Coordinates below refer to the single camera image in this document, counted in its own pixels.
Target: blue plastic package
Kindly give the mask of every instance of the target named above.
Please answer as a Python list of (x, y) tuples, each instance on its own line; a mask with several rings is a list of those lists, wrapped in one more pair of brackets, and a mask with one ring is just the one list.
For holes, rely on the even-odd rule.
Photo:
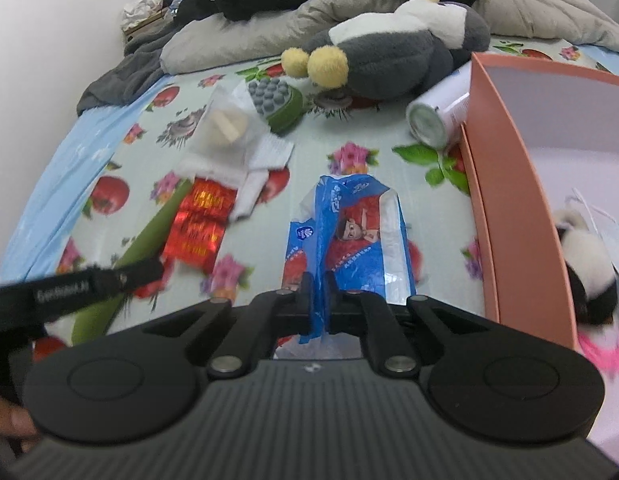
[(333, 271), (344, 290), (369, 290), (388, 303), (416, 292), (397, 193), (367, 174), (322, 176), (290, 223), (283, 286), (296, 289), (304, 271), (315, 282), (313, 332), (329, 319), (323, 277)]

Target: cylindrical can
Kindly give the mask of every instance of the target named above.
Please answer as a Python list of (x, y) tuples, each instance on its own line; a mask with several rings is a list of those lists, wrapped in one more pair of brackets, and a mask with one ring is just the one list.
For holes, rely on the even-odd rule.
[(443, 150), (459, 139), (461, 123), (467, 119), (470, 79), (471, 62), (407, 105), (407, 124), (416, 140)]

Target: panda plush toy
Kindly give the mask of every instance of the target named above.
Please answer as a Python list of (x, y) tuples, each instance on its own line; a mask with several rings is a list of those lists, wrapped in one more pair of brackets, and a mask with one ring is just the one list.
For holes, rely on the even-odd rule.
[(587, 325), (613, 322), (619, 298), (616, 272), (601, 238), (573, 209), (555, 212), (554, 221), (567, 266), (576, 321)]
[(409, 0), (393, 13), (365, 12), (283, 52), (291, 77), (374, 100), (421, 94), (489, 47), (489, 27), (471, 7)]

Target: gray plush toy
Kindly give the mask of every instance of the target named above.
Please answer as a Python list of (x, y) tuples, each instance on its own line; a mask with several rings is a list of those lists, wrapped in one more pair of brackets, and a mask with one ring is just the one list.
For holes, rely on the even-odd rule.
[(453, 2), (410, 0), (394, 13), (367, 12), (283, 52), (283, 70), (326, 89), (387, 100), (432, 88), (489, 47), (489, 27)]

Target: white string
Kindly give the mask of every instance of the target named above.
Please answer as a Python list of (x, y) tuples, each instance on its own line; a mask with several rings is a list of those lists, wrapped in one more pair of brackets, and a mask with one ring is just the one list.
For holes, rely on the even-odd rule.
[(592, 222), (593, 230), (596, 232), (597, 235), (600, 235), (600, 233), (598, 231), (598, 227), (596, 226), (596, 222), (593, 219), (592, 211), (598, 213), (599, 215), (605, 216), (606, 218), (608, 218), (609, 220), (611, 220), (615, 224), (619, 224), (619, 222), (612, 215), (610, 215), (607, 211), (605, 211), (605, 209), (601, 209), (599, 207), (596, 207), (595, 205), (589, 205), (587, 203), (587, 200), (584, 199), (583, 195), (581, 194), (581, 192), (579, 190), (576, 189), (576, 187), (572, 188), (572, 193), (574, 193), (574, 194), (573, 195), (569, 195), (568, 197), (566, 197), (565, 205), (569, 206), (570, 202), (578, 202), (578, 203), (582, 204), (583, 207), (587, 211), (587, 215), (589, 216), (590, 221)]

